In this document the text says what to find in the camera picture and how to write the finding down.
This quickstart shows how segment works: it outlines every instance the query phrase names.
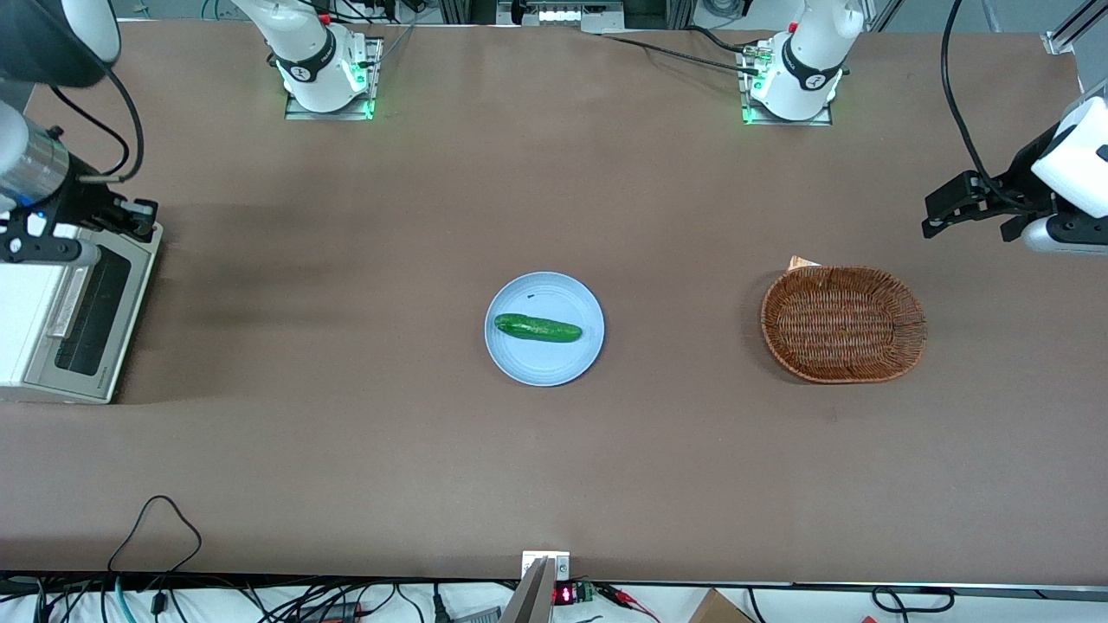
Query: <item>wicker basket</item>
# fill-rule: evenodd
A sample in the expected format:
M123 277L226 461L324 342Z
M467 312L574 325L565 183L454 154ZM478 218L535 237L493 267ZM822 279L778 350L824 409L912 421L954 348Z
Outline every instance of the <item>wicker basket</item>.
M880 382L923 356L927 325L912 290L864 266L791 269L762 300L773 357L812 382Z

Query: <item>green cucumber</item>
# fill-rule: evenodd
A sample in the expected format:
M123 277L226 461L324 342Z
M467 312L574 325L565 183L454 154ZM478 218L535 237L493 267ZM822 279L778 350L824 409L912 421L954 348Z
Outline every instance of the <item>green cucumber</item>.
M501 314L493 319L496 328L520 339L557 341L567 344L581 337L581 327L545 318L532 318L523 314Z

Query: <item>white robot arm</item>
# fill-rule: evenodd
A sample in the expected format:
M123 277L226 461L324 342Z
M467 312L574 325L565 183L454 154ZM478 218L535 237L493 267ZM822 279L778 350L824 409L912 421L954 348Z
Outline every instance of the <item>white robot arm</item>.
M865 25L858 0L807 0L794 30L769 40L770 59L750 96L787 121L818 115L834 96L842 63Z
M258 27L285 89L311 112L341 109L369 89L366 35L324 24L299 0L232 0Z

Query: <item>table surface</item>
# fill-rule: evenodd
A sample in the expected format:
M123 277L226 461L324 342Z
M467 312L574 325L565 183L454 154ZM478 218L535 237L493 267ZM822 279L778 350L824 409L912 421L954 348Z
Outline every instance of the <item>table surface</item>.
M120 190L161 202L164 255L119 405L0 407L0 568L102 569L166 493L193 570L511 576L551 548L598 578L1108 584L1106 265L999 221L921 237L970 166L937 35L862 37L834 126L802 129L742 125L724 71L494 28L417 30L372 122L286 122L250 24L122 30L148 150ZM994 174L1077 94L1033 35L955 37L952 64ZM109 84L74 96L127 127ZM29 114L111 164L49 93ZM758 313L792 254L912 287L919 367L783 372ZM540 269L608 331L551 389L482 338ZM120 564L187 537L158 509Z

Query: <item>plate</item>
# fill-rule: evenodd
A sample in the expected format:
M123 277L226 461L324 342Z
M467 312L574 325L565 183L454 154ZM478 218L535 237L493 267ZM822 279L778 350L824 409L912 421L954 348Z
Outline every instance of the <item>plate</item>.
M523 314L581 327L570 344L512 337L496 328L501 314ZM584 284L561 273L531 273L501 288L485 314L485 346L505 375L535 387L553 387L579 377L604 344L604 313Z

